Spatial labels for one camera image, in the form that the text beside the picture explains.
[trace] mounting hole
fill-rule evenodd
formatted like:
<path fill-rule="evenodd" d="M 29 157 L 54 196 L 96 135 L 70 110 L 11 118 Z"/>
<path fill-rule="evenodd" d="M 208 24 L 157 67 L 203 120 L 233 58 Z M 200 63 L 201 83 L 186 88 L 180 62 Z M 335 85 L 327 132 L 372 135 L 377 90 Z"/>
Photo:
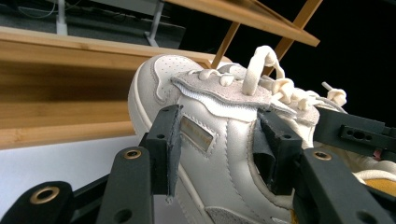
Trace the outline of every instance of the mounting hole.
<path fill-rule="evenodd" d="M 37 190 L 30 197 L 30 203 L 41 204 L 50 202 L 52 199 L 56 198 L 59 194 L 59 188 L 57 187 L 45 187 L 43 189 Z"/>
<path fill-rule="evenodd" d="M 115 216 L 114 216 L 114 220 L 117 223 L 123 223 L 128 221 L 129 219 L 131 219 L 132 217 L 132 211 L 129 209 L 123 209 L 121 211 L 119 211 Z"/>
<path fill-rule="evenodd" d="M 364 136 L 365 136 L 364 133 L 361 133 L 361 132 L 353 133 L 353 137 L 356 138 L 356 139 L 359 139 L 359 140 L 363 139 Z"/>
<path fill-rule="evenodd" d="M 375 217 L 373 217 L 370 213 L 366 212 L 366 211 L 359 211 L 357 213 L 358 219 L 360 221 L 362 221 L 363 223 L 367 223 L 367 224 L 376 224 L 377 221 L 375 219 Z"/>
<path fill-rule="evenodd" d="M 321 152 L 321 151 L 315 151 L 314 152 L 314 156 L 322 161 L 329 161 L 332 159 L 332 156 L 330 154 L 327 154 L 325 152 Z"/>
<path fill-rule="evenodd" d="M 142 152 L 140 150 L 132 149 L 132 150 L 125 152 L 124 158 L 128 159 L 128 160 L 133 160 L 133 159 L 140 157 L 141 155 L 142 155 Z"/>

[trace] wooden board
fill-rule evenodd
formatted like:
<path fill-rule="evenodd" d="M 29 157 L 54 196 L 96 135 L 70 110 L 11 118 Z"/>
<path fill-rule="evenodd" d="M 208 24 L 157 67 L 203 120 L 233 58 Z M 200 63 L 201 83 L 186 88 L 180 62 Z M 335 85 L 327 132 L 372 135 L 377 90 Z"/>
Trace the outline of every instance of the wooden board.
<path fill-rule="evenodd" d="M 274 35 L 317 46 L 319 40 L 256 0 L 166 0 Z"/>
<path fill-rule="evenodd" d="M 204 68 L 215 57 L 0 27 L 0 149 L 134 134 L 134 73 L 163 53 Z"/>

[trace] shoe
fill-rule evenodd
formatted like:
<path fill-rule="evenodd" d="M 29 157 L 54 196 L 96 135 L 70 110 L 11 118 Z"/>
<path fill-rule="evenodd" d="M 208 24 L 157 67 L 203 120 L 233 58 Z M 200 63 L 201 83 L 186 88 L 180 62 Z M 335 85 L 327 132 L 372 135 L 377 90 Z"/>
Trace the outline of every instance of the shoe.
<path fill-rule="evenodd" d="M 276 69 L 276 79 L 261 77 L 264 66 Z M 216 224 L 293 220 L 292 194 L 269 190 L 252 158 L 259 108 L 275 112 L 301 136 L 302 148 L 308 148 L 314 146 L 316 106 L 343 112 L 345 102 L 339 90 L 320 98 L 294 88 L 268 46 L 256 49 L 248 68 L 227 64 L 204 69 L 183 56 L 155 56 L 140 65 L 128 96 L 139 137 L 149 131 L 160 109 L 183 105 L 176 197 L 189 223 Z M 381 168 L 396 183 L 394 163 Z"/>

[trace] shoe logo patch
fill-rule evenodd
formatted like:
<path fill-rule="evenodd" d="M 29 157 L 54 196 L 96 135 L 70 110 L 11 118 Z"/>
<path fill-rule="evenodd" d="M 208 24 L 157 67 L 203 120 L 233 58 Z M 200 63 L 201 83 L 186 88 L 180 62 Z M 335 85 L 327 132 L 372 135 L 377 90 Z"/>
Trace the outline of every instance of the shoe logo patch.
<path fill-rule="evenodd" d="M 203 152 L 207 152 L 213 140 L 212 134 L 184 116 L 180 121 L 180 132 Z"/>

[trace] white shoelace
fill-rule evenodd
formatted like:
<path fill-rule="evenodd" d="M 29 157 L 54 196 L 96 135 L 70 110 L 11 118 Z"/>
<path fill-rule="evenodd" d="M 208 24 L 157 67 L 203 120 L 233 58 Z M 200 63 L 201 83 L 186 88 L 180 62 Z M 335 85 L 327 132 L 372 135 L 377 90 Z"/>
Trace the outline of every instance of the white shoelace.
<path fill-rule="evenodd" d="M 276 70 L 276 79 L 268 76 L 262 77 L 262 70 L 264 66 L 274 67 Z M 237 80 L 236 75 L 223 73 L 221 74 L 215 69 L 204 69 L 202 71 L 191 70 L 189 74 L 199 73 L 199 78 L 205 80 L 210 75 L 220 76 L 220 85 L 229 86 L 234 80 Z M 268 46 L 256 48 L 253 57 L 247 67 L 246 75 L 243 78 L 242 93 L 245 95 L 254 95 L 258 86 L 262 86 L 273 94 L 273 102 L 279 101 L 285 105 L 291 102 L 298 102 L 300 110 L 307 110 L 312 105 L 329 105 L 340 112 L 346 113 L 341 107 L 347 102 L 347 94 L 343 90 L 334 89 L 326 82 L 322 85 L 328 90 L 327 98 L 320 97 L 314 91 L 303 91 L 294 87 L 294 82 L 285 77 L 284 70 L 279 65 L 279 60 L 275 52 Z"/>

